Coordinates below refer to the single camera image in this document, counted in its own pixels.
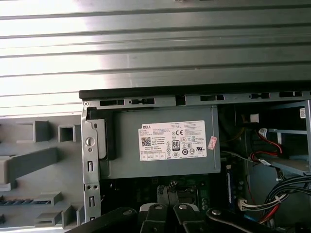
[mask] white connector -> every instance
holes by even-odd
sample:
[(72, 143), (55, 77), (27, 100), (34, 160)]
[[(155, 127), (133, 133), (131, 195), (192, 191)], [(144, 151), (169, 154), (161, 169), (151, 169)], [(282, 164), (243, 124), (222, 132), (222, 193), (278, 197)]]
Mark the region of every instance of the white connector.
[(245, 210), (243, 204), (247, 204), (247, 200), (244, 198), (239, 198), (238, 199), (238, 207), (241, 211)]

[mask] ventilation slot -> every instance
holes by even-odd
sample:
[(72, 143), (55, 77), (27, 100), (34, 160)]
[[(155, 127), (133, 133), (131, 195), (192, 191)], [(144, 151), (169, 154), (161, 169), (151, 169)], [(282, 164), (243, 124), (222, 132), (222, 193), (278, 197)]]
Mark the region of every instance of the ventilation slot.
[(124, 100), (102, 100), (100, 106), (124, 105)]
[(200, 101), (225, 100), (224, 95), (200, 96)]

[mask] screw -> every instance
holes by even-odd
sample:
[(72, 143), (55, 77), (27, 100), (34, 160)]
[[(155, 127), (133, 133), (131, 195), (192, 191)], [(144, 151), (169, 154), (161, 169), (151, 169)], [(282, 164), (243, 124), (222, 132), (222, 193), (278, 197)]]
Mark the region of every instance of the screw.
[(221, 215), (222, 212), (220, 210), (212, 210), (212, 214), (214, 214), (214, 215)]
[(187, 208), (187, 206), (186, 205), (180, 205), (178, 208), (181, 210), (185, 210)]
[(123, 212), (124, 215), (130, 215), (131, 213), (132, 213), (131, 210), (126, 210), (126, 211)]

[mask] gray plastic bracket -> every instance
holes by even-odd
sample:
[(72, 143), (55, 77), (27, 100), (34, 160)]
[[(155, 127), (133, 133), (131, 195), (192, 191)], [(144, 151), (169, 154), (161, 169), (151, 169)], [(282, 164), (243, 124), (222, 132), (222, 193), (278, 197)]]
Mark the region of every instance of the gray plastic bracket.
[(50, 139), (50, 129), (48, 121), (30, 121), (30, 122), (17, 122), (17, 125), (32, 125), (33, 139), (32, 140), (18, 140), (17, 143), (33, 143), (45, 142)]
[(58, 142), (81, 141), (80, 125), (60, 125), (58, 126)]
[(12, 189), (15, 189), (16, 186), (17, 186), (16, 181), (12, 181), (12, 182), (6, 183), (6, 184), (0, 184), (0, 192), (11, 191)]
[(51, 206), (54, 206), (56, 203), (63, 199), (61, 192), (53, 193), (41, 193), (41, 195), (34, 199), (34, 201), (50, 201)]
[(61, 211), (45, 212), (35, 219), (36, 227), (53, 227), (61, 221)]
[(84, 221), (84, 205), (83, 203), (71, 204), (62, 212), (63, 229), (72, 229), (80, 226)]
[(47, 148), (22, 155), (0, 156), (0, 184), (57, 163), (57, 148)]

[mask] black cable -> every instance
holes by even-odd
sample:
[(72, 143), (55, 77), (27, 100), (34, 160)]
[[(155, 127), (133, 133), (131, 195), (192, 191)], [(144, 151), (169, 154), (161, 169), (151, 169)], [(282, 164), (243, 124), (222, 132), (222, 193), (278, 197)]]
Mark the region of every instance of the black cable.
[[(287, 194), (292, 194), (298, 191), (305, 192), (308, 195), (311, 195), (311, 191), (306, 189), (308, 186), (308, 183), (311, 182), (311, 177), (292, 177), (289, 179), (285, 179), (284, 181), (278, 183), (268, 194), (265, 203), (269, 203), (271, 199), (274, 198), (274, 196), (278, 195), (279, 193), (282, 193), (284, 191), (287, 191)], [(297, 183), (305, 183), (304, 188), (299, 187), (292, 187), (290, 185), (294, 185)], [(267, 210), (263, 210), (263, 218), (265, 218)]]
[(283, 182), (280, 182), (270, 191), (270, 193), (268, 194), (268, 196), (266, 198), (265, 203), (270, 202), (269, 200), (276, 195), (275, 192), (282, 187), (286, 187), (286, 186), (294, 185), (294, 184), (298, 184), (298, 183), (306, 183), (308, 185), (308, 183), (310, 183), (310, 182), (311, 182), (311, 177), (293, 177), (293, 178), (287, 179)]
[(298, 181), (298, 182), (294, 182), (292, 184), (283, 184), (283, 185), (279, 186), (278, 188), (276, 188), (273, 192), (271, 192), (270, 199), (273, 198), (276, 195), (276, 193), (279, 193), (279, 190), (282, 190), (283, 188), (285, 188), (285, 187), (287, 187), (289, 185), (299, 184), (299, 183), (306, 183), (308, 185), (308, 183), (311, 183), (311, 180), (308, 181), (308, 182), (306, 182), (306, 181)]

